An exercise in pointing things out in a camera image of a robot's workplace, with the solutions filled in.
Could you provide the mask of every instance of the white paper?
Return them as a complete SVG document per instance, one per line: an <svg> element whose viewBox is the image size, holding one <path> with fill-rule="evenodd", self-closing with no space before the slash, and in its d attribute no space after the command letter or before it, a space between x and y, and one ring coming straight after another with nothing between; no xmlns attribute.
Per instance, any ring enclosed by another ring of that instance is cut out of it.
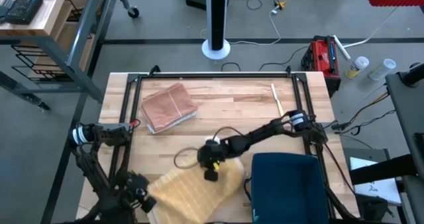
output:
<svg viewBox="0 0 424 224"><path fill-rule="evenodd" d="M355 170L365 166L371 166L377 162L363 160L360 158L350 157L350 169ZM400 196L398 188L396 187L396 181L394 178L386 180L379 180L370 182L367 184L359 184L354 186L355 193L362 194L370 197L381 197L386 199L390 203L400 204Z"/></svg>

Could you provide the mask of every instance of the concrete floor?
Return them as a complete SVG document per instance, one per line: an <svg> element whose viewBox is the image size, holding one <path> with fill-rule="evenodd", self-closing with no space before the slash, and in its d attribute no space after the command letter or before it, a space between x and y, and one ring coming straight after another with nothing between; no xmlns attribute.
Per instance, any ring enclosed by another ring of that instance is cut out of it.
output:
<svg viewBox="0 0 424 224"><path fill-rule="evenodd" d="M184 0L130 0L141 13L131 20L122 4L117 1L107 38L199 38L206 28L205 12L187 7ZM230 0L228 12L228 38L275 38L268 19L272 0L262 0L263 7L249 11L244 0ZM275 17L276 26L284 38L311 38L336 34L340 38L367 37L387 16L392 8L371 7L367 0L289 0L286 8ZM399 8L375 37L423 37L424 14L419 7ZM147 72L158 64L163 71L219 71L224 62L237 62L243 71L256 71L265 62L284 62L292 52L307 44L276 44L255 46L238 44L231 48L223 61L206 59L198 44L194 45L144 45L104 46L94 82L104 91L110 72ZM370 66L355 80L342 76L342 85L332 98L333 109L339 121L346 121L360 107L384 92L375 91L360 102L384 81L371 82L366 74L384 58L397 62L396 70L406 70L416 61L423 61L424 44L365 44L348 51L353 58L366 56ZM345 71L349 61L339 53L339 68ZM290 62L293 70L299 70L304 51L297 53ZM33 84L16 74L9 67L18 64L8 46L0 46L1 70L27 86ZM265 71L281 71L284 68L269 66ZM66 132L74 113L76 94L41 95L52 111L42 113L36 107L0 89L0 118L2 151L0 152L0 222L38 223L47 201L48 193L63 149ZM87 100L82 121L96 122L100 104ZM393 109L390 98L365 110L357 123L377 117ZM389 115L377 121L357 136L375 148L388 148L392 157L408 153L398 118ZM342 138L344 147L364 148L354 140ZM54 221L69 221L75 217L83 184L83 176L71 157ZM392 223L398 219L385 219Z"/></svg>

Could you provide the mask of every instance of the blue box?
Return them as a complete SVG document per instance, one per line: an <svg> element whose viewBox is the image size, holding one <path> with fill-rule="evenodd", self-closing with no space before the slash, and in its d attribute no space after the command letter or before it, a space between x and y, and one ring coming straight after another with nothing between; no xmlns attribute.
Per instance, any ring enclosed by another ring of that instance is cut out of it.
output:
<svg viewBox="0 0 424 224"><path fill-rule="evenodd" d="M254 223L329 222L318 159L286 153L260 153L252 161Z"/></svg>

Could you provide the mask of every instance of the beige fabric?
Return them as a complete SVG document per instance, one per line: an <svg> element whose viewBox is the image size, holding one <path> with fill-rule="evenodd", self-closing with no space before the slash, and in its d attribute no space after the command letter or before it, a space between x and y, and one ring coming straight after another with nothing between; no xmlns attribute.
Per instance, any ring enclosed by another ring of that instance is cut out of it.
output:
<svg viewBox="0 0 424 224"><path fill-rule="evenodd" d="M204 180L204 171L199 165L188 170L174 168L151 183L148 192L157 204L147 215L149 222L205 223L213 210L237 191L244 178L244 169L238 158L221 163L217 182Z"/></svg>
<svg viewBox="0 0 424 224"><path fill-rule="evenodd" d="M197 105L191 101L189 93L181 83L144 98L141 108L154 133L176 125L176 121L184 121L182 118L197 111Z"/></svg>

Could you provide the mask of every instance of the wooden tabletop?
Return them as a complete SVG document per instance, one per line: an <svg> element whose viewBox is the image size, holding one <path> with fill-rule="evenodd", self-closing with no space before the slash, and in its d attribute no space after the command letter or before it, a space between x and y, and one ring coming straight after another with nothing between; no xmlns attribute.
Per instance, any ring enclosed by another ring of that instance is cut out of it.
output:
<svg viewBox="0 0 424 224"><path fill-rule="evenodd" d="M110 75L99 118L100 123L118 123L127 75L126 73ZM333 121L333 110L322 73L308 72L307 78L317 121ZM176 82L183 83L193 101L197 103L197 115L171 129L152 135L146 128L146 123L140 112L141 99L166 89ZM284 111L295 109L296 103L290 79L214 78L201 80L149 79L142 81L137 113L137 118L142 123L134 131L129 170L134 170L146 176L150 181L155 181L174 166L173 158L177 151L184 147L202 146L204 138L213 135L220 127L232 126L242 133L247 133L268 123L271 119L279 117L278 106L271 92L271 83L274 83L276 87ZM302 102L303 107L306 107L304 99L302 99ZM129 105L127 112L127 122L130 110L131 105ZM222 131L219 134L220 137L229 135L234 134L232 131ZM327 144L348 177L348 169L339 136L329 135ZM105 145L99 150L99 161L106 172L109 171L112 152L113 148ZM257 152L304 154L304 148L301 138L293 139L280 135L266 139L252 146L248 152L241 156L240 159L244 168L249 173L252 156ZM358 216L355 197L343 182L343 178L328 152L324 151L323 155L331 189L346 208L352 214ZM93 188L85 180L77 217L85 215L96 201L97 196L93 193ZM148 222L140 209L137 209L136 216L139 222ZM250 204L242 188L240 187L236 194L228 197L210 216L209 220L251 222Z"/></svg>
<svg viewBox="0 0 424 224"><path fill-rule="evenodd" d="M50 35L64 0L43 0L43 4L29 25L0 24L0 36Z"/></svg>

